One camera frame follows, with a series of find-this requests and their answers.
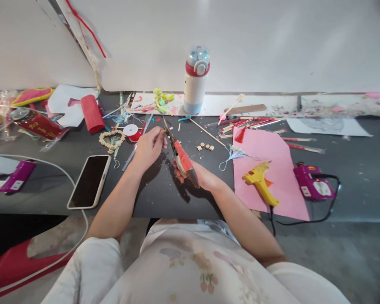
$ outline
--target scissors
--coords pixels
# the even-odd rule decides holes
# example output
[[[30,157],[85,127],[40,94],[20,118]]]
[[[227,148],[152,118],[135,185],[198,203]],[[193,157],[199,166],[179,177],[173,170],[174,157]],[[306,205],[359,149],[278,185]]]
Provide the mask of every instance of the scissors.
[[[182,145],[170,132],[168,124],[166,123],[165,117],[164,116],[162,117],[163,117],[163,122],[165,123],[165,132],[171,141],[170,144],[172,146],[173,153],[175,155],[177,167],[179,168],[184,178],[188,177],[189,180],[193,183],[193,185],[197,189],[200,188],[200,185],[198,184],[197,174],[193,168],[193,164],[190,161],[189,155],[187,155]]]

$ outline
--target heart-shaped wreath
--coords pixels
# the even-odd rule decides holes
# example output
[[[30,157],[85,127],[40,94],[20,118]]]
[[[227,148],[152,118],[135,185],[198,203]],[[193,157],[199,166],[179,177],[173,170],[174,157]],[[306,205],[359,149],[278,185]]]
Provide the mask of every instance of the heart-shaped wreath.
[[[113,130],[111,132],[103,132],[99,136],[99,142],[103,146],[106,146],[109,150],[109,154],[113,154],[115,150],[121,146],[122,142],[125,140],[125,135],[120,130]]]

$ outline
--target hand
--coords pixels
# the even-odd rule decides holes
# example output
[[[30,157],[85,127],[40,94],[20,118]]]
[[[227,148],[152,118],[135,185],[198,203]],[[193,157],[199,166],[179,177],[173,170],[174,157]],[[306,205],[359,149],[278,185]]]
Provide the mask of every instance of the hand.
[[[193,164],[193,168],[197,174],[198,183],[200,187],[207,191],[213,191],[225,185],[225,183],[220,178],[218,178],[213,173],[205,169],[202,165],[192,160],[190,161]],[[182,173],[180,172],[179,168],[177,168],[177,166],[174,168],[174,173],[176,174],[180,182],[183,184],[185,182],[185,178],[182,176]]]
[[[136,169],[145,172],[157,160],[162,148],[166,149],[167,146],[165,130],[154,127],[139,138],[132,163]]]

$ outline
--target smartphone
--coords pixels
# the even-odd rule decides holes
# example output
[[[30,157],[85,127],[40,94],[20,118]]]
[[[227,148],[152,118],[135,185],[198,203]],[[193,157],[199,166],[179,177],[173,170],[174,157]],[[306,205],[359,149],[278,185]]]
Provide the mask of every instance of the smartphone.
[[[97,206],[110,162],[110,155],[93,155],[86,159],[69,199],[68,209],[90,209]]]

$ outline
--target phone screen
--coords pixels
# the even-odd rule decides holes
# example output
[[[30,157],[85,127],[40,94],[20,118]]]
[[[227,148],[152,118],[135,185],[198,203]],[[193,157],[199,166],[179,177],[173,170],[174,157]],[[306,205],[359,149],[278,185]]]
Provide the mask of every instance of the phone screen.
[[[107,155],[93,156],[87,159],[69,207],[81,208],[93,206],[107,160]]]

